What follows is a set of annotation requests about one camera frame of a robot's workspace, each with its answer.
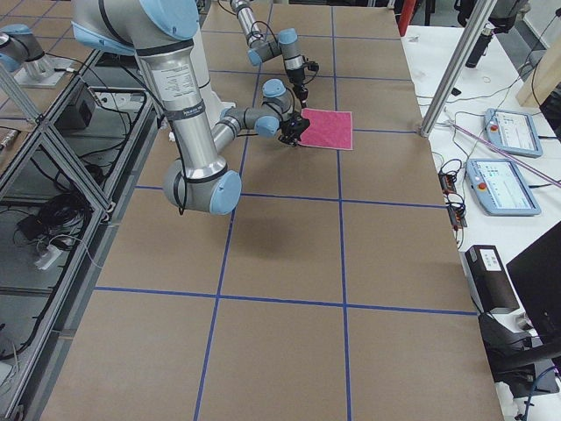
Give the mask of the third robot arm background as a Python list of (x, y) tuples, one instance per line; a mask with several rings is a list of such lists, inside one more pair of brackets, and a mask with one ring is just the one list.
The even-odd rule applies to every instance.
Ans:
[(1, 64), (9, 72), (44, 56), (43, 47), (27, 25), (12, 24), (1, 28)]

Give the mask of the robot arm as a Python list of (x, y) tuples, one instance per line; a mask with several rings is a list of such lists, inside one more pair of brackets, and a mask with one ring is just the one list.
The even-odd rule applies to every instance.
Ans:
[(309, 128), (309, 120), (301, 114), (308, 96), (305, 71), (318, 66), (303, 56), (296, 30), (288, 28), (268, 39), (250, 2), (233, 1), (231, 10), (245, 35), (250, 62), (258, 66), (281, 57), (292, 86), (268, 80), (259, 107), (224, 108), (212, 124), (195, 70), (206, 62), (192, 58), (195, 50), (202, 49), (196, 2), (74, 3), (75, 38), (105, 53), (134, 57), (148, 91), (171, 125), (180, 156), (168, 169), (163, 189), (179, 211), (224, 215), (236, 208), (241, 178), (220, 153), (242, 131), (278, 136), (280, 142), (295, 146)]
[(303, 55), (296, 29), (284, 29), (277, 35), (270, 31), (271, 36), (268, 37), (260, 30), (259, 21), (254, 17), (250, 1), (230, 1), (230, 7), (245, 35), (247, 55), (251, 64), (257, 67), (281, 56), (293, 92), (301, 107), (306, 108), (309, 90), (306, 87), (305, 72), (309, 67), (316, 71), (317, 65)]

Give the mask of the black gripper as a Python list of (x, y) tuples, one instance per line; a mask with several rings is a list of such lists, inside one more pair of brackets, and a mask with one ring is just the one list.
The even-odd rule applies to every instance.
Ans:
[(294, 93), (297, 95), (301, 108), (307, 108), (309, 91), (305, 87), (306, 75), (304, 67), (289, 68), (287, 70), (287, 76), (293, 86)]
[(280, 124), (279, 141), (285, 145), (297, 146), (302, 134), (309, 128), (310, 121), (300, 112), (292, 112), (288, 120)]

